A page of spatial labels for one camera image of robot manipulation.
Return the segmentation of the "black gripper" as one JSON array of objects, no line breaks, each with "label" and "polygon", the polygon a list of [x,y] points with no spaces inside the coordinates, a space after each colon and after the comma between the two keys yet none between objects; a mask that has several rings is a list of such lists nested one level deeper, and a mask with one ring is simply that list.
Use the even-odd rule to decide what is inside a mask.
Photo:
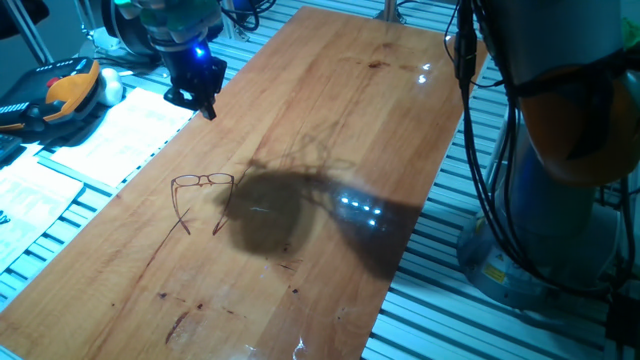
[{"label": "black gripper", "polygon": [[215,95],[222,89],[227,62],[213,56],[206,43],[180,51],[161,52],[161,57],[171,82],[163,95],[164,100],[200,111],[205,119],[215,119]]}]

